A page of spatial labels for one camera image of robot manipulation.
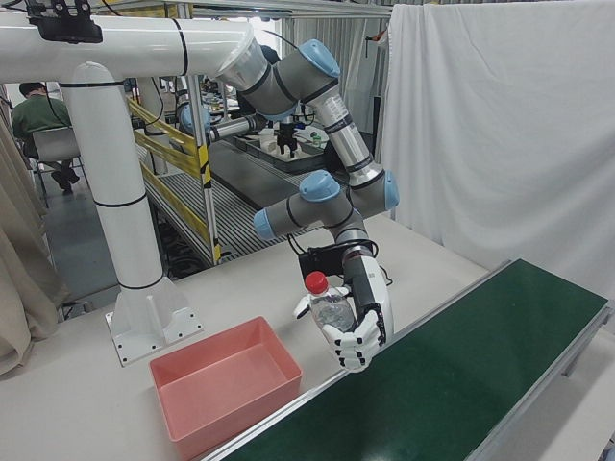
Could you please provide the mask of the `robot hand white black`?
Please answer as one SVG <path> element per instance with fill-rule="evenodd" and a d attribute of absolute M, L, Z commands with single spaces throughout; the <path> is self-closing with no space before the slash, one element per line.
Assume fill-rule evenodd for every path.
<path fill-rule="evenodd" d="M 372 256 L 350 258 L 344 275 L 345 284 L 334 287 L 323 272 L 309 273 L 307 293 L 293 315 L 300 319 L 310 313 L 340 367 L 359 373 L 392 340 L 393 313 L 381 266 Z"/>

